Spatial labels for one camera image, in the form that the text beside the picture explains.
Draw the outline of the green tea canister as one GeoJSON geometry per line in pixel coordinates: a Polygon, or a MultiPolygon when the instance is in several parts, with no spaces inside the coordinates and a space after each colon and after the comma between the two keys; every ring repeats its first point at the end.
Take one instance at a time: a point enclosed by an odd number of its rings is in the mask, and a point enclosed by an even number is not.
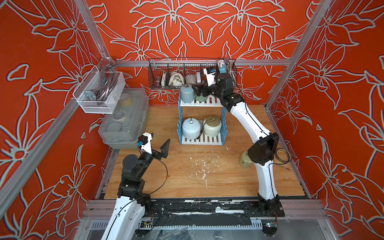
{"type": "Polygon", "coordinates": [[[199,103],[205,102],[208,99],[208,95],[204,91],[195,92],[195,100],[199,103]]]}

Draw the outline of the grey-blue tea canister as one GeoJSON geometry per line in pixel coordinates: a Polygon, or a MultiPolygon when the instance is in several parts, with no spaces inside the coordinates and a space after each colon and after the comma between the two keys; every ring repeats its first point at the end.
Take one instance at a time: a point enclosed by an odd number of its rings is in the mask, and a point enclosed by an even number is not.
{"type": "Polygon", "coordinates": [[[181,86],[181,99],[184,103],[190,104],[195,99],[195,91],[192,85],[184,84],[181,86]]]}

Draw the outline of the blue white picket shelf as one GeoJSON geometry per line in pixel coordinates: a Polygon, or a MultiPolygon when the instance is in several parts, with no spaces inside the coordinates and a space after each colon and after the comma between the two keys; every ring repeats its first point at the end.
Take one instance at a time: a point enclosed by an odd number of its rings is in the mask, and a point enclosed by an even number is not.
{"type": "Polygon", "coordinates": [[[179,108],[179,123],[178,123],[178,137],[179,142],[181,145],[201,145],[201,146],[224,146],[226,142],[226,138],[228,135],[228,129],[227,129],[227,110],[222,106],[220,103],[219,98],[208,96],[206,101],[199,102],[196,99],[194,99],[193,102],[185,103],[181,96],[179,96],[178,101],[178,108],[179,108]],[[184,108],[213,108],[213,107],[221,107],[221,116],[216,117],[216,119],[220,120],[219,127],[221,127],[218,134],[214,137],[208,136],[204,129],[208,124],[206,124],[206,120],[208,121],[209,115],[206,117],[191,117],[191,118],[185,118],[183,116],[183,110],[184,108]],[[192,121],[192,123],[198,121],[200,124],[200,133],[198,138],[195,139],[189,139],[185,136],[184,133],[184,122],[185,121],[192,121]]]}

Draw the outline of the yellow tea canister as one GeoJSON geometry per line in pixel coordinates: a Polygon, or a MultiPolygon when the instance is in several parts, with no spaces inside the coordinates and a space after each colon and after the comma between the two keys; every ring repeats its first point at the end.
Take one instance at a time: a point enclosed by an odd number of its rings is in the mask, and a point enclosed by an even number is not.
{"type": "Polygon", "coordinates": [[[249,169],[253,164],[254,164],[254,162],[250,159],[250,157],[248,155],[248,151],[242,152],[242,154],[239,158],[239,165],[243,169],[249,169]]]}

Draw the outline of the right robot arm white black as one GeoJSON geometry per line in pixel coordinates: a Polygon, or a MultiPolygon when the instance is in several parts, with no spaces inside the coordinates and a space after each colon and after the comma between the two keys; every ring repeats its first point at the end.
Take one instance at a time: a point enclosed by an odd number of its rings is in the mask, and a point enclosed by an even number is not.
{"type": "Polygon", "coordinates": [[[275,186],[273,165],[279,135],[269,131],[254,116],[245,99],[234,91],[235,80],[230,74],[221,73],[214,83],[193,85],[193,89],[198,96],[211,95],[218,98],[221,105],[241,123],[249,134],[253,145],[247,153],[257,170],[259,212],[263,216],[277,217],[281,203],[275,186]]]}

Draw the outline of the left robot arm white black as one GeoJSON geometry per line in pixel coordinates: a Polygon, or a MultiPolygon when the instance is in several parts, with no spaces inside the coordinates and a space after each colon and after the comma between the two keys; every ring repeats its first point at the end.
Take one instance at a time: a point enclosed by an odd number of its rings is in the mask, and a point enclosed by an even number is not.
{"type": "Polygon", "coordinates": [[[161,161],[168,157],[171,140],[167,139],[160,150],[156,151],[151,147],[151,137],[141,135],[138,140],[140,155],[128,155],[123,159],[118,197],[103,233],[103,240],[131,240],[143,225],[143,217],[155,214],[152,210],[152,193],[143,192],[143,176],[153,160],[161,161]]]}

